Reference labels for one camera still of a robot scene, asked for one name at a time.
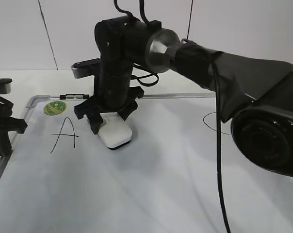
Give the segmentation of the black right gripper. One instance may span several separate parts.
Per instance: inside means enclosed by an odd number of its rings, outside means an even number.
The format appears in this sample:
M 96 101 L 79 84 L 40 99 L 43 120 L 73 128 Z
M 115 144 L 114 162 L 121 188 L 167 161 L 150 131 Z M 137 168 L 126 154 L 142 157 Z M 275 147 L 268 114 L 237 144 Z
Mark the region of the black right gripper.
M 137 110 L 136 99 L 144 96 L 141 87 L 130 87 L 131 71 L 120 75 L 101 71 L 94 95 L 74 107 L 78 119 L 87 116 L 93 134 L 98 134 L 103 123 L 101 113 L 118 113 L 126 121 Z

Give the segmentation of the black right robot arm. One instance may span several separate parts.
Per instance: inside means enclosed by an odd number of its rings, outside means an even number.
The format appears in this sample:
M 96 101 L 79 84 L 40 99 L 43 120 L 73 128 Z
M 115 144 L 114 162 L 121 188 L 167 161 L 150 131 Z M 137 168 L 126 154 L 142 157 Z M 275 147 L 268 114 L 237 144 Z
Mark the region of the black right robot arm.
M 222 122 L 240 152 L 255 165 L 293 177 L 293 64 L 211 50 L 130 16 L 103 20 L 94 29 L 97 59 L 72 65 L 75 78 L 94 77 L 94 94 L 75 106 L 98 133 L 103 113 L 126 119 L 142 87 L 130 87 L 134 68 L 151 75 L 172 70 L 217 95 Z

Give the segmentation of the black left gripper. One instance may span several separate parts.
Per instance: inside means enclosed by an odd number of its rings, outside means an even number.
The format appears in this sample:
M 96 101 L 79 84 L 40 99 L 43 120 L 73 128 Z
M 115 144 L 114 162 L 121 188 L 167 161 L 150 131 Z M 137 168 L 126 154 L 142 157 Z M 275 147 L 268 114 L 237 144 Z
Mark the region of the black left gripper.
M 10 117 L 13 103 L 0 96 L 0 155 L 11 155 L 12 146 L 8 132 L 25 133 L 27 123 L 24 119 Z

